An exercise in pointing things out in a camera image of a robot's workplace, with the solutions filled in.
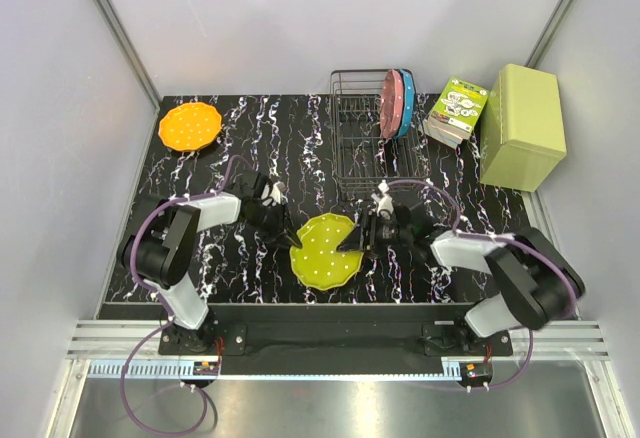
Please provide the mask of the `green dotted plate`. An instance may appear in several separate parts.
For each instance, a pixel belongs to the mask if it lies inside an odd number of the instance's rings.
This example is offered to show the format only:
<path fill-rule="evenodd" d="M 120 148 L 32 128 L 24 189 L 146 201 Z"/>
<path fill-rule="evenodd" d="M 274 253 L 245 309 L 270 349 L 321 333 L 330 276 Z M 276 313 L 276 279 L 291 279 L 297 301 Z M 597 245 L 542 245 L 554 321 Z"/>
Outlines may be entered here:
<path fill-rule="evenodd" d="M 364 253 L 338 250 L 354 228 L 348 216 L 325 213 L 310 218 L 297 231 L 302 247 L 290 248 L 290 261 L 302 285 L 328 291 L 344 286 L 359 272 Z"/>

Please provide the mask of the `black wire dish rack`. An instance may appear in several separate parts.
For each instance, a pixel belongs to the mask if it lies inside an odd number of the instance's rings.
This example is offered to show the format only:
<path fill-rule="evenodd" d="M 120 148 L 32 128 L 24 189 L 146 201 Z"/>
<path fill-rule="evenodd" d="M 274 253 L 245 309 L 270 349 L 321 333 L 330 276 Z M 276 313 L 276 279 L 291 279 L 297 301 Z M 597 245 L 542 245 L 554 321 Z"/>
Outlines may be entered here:
<path fill-rule="evenodd" d="M 426 144 L 418 131 L 416 92 L 408 133 L 380 134 L 380 98 L 391 69 L 335 70 L 330 76 L 332 171 L 342 201 L 364 199 L 383 179 L 424 179 Z"/>

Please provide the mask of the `orange dotted plate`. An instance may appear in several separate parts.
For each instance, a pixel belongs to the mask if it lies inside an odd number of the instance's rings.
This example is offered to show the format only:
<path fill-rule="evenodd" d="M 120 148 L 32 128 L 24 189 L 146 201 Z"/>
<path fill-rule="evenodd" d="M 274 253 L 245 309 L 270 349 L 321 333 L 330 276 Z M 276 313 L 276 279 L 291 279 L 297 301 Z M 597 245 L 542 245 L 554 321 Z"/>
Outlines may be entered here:
<path fill-rule="evenodd" d="M 160 120 L 158 136 L 169 149 L 195 152 L 211 145 L 222 130 L 222 115 L 209 104 L 184 103 Z"/>

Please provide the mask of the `pink dotted plate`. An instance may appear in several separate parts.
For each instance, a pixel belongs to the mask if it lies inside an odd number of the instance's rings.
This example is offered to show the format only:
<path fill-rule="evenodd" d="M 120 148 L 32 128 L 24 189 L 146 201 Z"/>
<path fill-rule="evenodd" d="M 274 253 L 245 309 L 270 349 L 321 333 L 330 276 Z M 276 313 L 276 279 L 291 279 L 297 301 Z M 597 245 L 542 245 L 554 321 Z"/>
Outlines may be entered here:
<path fill-rule="evenodd" d="M 393 138 L 401 124 L 404 84 L 400 73 L 391 69 L 386 73 L 380 98 L 380 134 L 385 140 Z"/>

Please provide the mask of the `blue dotted plate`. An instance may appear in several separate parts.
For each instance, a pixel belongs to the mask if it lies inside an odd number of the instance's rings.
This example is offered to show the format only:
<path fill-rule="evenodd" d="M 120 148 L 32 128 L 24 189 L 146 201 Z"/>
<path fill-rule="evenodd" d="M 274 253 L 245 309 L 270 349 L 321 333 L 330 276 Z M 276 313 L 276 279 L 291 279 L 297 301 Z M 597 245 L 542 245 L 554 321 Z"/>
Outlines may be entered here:
<path fill-rule="evenodd" d="M 396 133 L 396 137 L 401 138 L 408 133 L 409 128 L 411 127 L 415 103 L 415 83 L 413 74 L 410 70 L 398 69 L 398 72 L 401 75 L 404 88 L 402 118 Z"/>

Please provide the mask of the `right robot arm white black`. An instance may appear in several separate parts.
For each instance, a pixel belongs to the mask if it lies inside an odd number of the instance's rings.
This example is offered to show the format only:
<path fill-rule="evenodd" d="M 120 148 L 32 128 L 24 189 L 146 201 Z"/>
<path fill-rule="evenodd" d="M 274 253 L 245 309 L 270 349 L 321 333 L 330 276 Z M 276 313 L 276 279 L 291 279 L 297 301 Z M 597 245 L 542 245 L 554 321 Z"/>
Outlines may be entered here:
<path fill-rule="evenodd" d="M 478 301 L 432 341 L 442 352 L 476 354 L 495 335 L 514 328 L 537 331 L 570 316 L 585 284 L 535 227 L 497 236 L 461 232 L 435 223 L 419 208 L 365 212 L 340 242 L 341 252 L 408 250 L 423 264 L 464 268 L 493 277 L 498 293 Z"/>

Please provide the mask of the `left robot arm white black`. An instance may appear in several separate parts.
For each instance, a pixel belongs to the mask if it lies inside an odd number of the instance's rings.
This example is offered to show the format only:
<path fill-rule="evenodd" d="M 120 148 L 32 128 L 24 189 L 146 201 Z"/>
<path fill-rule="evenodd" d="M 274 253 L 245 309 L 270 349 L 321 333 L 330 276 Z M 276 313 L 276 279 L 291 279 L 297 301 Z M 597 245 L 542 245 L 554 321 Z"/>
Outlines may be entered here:
<path fill-rule="evenodd" d="M 117 261 L 159 298 L 169 321 L 163 333 L 182 353 L 220 352 L 225 344 L 214 312 L 189 276 L 197 235 L 242 222 L 270 245 L 300 248 L 285 191 L 283 183 L 249 171 L 219 190 L 175 199 L 150 195 L 135 209 Z"/>

